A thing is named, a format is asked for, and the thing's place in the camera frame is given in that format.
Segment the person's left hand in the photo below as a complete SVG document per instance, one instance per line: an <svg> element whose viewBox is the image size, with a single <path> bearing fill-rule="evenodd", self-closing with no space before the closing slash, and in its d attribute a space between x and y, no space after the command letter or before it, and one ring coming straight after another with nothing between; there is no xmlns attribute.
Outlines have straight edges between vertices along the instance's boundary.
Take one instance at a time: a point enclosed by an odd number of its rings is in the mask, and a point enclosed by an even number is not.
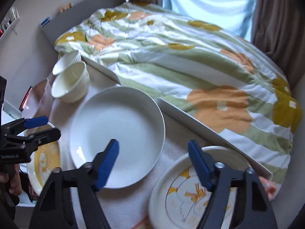
<svg viewBox="0 0 305 229"><path fill-rule="evenodd" d="M14 175L9 177L7 173L1 172L1 183L5 184L7 182L10 183L9 192L12 195L19 196L22 193L21 179L19 175L19 164L14 165Z"/></svg>

